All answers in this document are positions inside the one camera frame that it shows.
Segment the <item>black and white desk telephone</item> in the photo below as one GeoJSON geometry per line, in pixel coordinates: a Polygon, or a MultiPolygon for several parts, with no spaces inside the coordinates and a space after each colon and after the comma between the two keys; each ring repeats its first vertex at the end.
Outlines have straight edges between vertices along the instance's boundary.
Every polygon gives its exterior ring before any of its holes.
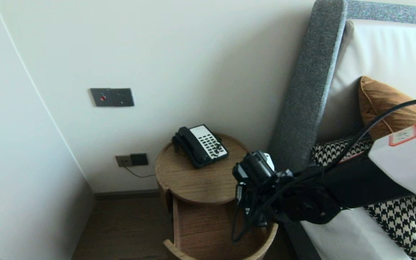
{"type": "Polygon", "coordinates": [[[228,157],[229,151],[223,145],[221,138],[214,135],[214,133],[206,125],[199,125],[189,129],[193,135],[200,140],[203,148],[205,148],[208,155],[213,160],[213,163],[228,157]]]}

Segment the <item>brown wooden baseboard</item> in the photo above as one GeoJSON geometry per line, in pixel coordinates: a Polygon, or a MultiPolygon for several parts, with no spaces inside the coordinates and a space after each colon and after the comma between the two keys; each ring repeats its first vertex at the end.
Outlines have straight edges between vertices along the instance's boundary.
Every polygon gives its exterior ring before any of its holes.
{"type": "Polygon", "coordinates": [[[160,192],[158,189],[154,190],[136,190],[136,191],[112,191],[94,194],[97,201],[106,200],[129,200],[129,199],[148,199],[159,198],[160,192]]]}

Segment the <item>black telephone handset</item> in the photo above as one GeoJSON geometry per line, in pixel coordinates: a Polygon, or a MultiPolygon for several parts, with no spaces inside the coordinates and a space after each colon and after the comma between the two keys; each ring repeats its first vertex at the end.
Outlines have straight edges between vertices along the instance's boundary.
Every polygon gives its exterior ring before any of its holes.
{"type": "Polygon", "coordinates": [[[183,154],[186,155],[195,168],[202,168],[213,163],[200,140],[187,127],[179,128],[172,141],[175,145],[175,151],[179,152],[182,149],[183,154]]]}

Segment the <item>orange velvet cushion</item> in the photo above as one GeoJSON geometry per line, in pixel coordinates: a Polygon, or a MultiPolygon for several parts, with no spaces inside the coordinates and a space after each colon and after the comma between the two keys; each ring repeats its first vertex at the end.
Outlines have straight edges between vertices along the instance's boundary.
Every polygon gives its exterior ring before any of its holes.
{"type": "MultiPolygon", "coordinates": [[[[398,91],[398,89],[368,76],[360,78],[357,91],[359,110],[364,126],[369,125],[388,109],[412,100],[410,96],[398,91]]],[[[370,129],[369,134],[372,140],[378,140],[414,124],[416,124],[416,105],[411,105],[385,117],[370,129]]]]}

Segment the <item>dark grey wall switch panel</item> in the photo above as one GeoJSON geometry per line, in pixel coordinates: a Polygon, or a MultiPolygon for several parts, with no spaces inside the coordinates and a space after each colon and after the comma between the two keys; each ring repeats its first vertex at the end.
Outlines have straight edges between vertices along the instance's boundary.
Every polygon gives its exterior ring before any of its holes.
{"type": "Polygon", "coordinates": [[[90,93],[96,107],[133,107],[130,88],[91,88],[90,93]]]}

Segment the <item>grey upholstered headboard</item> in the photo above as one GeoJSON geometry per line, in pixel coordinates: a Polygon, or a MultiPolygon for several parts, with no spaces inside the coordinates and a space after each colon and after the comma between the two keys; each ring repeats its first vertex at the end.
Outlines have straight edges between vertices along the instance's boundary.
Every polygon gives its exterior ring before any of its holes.
{"type": "MultiPolygon", "coordinates": [[[[416,6],[316,0],[268,147],[279,170],[297,172],[310,164],[348,19],[416,24],[416,6]]],[[[300,223],[283,220],[283,226],[299,260],[321,260],[300,223]]]]}

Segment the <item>white padded headboard cushion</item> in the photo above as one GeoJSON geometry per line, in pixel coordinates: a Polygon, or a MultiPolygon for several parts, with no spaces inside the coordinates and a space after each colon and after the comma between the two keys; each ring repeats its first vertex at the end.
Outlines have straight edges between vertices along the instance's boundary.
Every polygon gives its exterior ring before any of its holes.
{"type": "Polygon", "coordinates": [[[362,76],[416,99],[416,25],[378,20],[345,22],[317,142],[360,130],[358,86],[362,76]]]}

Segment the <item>round wooden bedside table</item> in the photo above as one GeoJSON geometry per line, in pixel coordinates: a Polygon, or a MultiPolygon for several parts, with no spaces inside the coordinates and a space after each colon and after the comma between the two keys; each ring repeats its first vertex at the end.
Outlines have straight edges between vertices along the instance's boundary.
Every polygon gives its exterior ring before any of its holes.
{"type": "Polygon", "coordinates": [[[277,224],[251,229],[231,241],[234,201],[197,205],[172,199],[173,238],[164,241],[168,260],[263,260],[277,224]]]}

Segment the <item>black white houndstooth cushion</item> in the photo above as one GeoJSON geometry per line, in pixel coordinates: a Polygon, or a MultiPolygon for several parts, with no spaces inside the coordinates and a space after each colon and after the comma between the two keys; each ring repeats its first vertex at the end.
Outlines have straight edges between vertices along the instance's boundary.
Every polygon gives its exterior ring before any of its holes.
{"type": "MultiPolygon", "coordinates": [[[[315,163],[326,166],[348,145],[350,138],[316,144],[311,149],[315,163]]],[[[362,138],[343,159],[359,155],[372,146],[370,138],[362,138]]],[[[369,216],[411,258],[416,260],[416,196],[364,206],[369,216]]]]}

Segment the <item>white bed sheet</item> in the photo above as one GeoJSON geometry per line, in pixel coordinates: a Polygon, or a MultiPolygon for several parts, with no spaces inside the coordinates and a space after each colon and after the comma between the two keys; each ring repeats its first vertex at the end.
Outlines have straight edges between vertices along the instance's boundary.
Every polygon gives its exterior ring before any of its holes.
{"type": "Polygon", "coordinates": [[[321,260],[411,260],[363,208],[324,225],[301,222],[321,260]]]}

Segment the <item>round wooden side table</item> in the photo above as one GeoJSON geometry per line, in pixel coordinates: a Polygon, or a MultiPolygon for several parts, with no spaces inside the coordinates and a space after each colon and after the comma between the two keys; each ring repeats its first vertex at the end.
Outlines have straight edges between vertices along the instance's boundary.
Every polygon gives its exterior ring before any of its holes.
{"type": "Polygon", "coordinates": [[[217,133],[229,151],[227,158],[195,168],[190,160],[167,143],[157,156],[155,174],[164,209],[171,213],[173,199],[196,205],[222,205],[235,199],[232,169],[249,148],[232,136],[217,133]]]}

